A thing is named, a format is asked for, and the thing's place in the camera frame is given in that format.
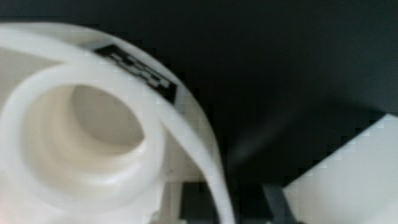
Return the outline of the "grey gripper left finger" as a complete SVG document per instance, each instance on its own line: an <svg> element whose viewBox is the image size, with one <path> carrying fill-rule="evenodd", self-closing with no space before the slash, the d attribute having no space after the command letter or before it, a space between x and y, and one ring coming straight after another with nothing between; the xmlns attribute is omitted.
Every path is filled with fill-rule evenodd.
<svg viewBox="0 0 398 224"><path fill-rule="evenodd" d="M207 185L182 184L179 217L186 224L218 224L218 215Z"/></svg>

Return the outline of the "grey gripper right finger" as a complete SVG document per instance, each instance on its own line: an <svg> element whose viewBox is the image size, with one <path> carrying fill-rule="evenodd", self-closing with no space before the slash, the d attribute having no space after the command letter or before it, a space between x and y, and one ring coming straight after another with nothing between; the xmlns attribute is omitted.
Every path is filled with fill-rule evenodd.
<svg viewBox="0 0 398 224"><path fill-rule="evenodd" d="M271 213L271 224L300 224L289 209L282 186L262 184L261 187Z"/></svg>

